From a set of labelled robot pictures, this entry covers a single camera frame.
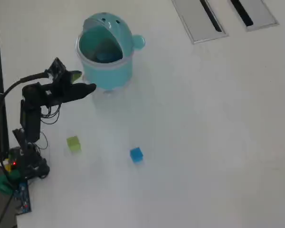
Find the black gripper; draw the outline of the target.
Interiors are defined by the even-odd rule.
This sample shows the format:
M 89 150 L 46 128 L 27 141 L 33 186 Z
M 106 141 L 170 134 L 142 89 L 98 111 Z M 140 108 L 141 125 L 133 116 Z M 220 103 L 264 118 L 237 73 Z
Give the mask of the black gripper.
M 47 72 L 50 84 L 41 85 L 42 105 L 55 106 L 83 99 L 96 90 L 96 84 L 74 83 L 82 76 L 82 71 L 74 70 L 60 73 Z

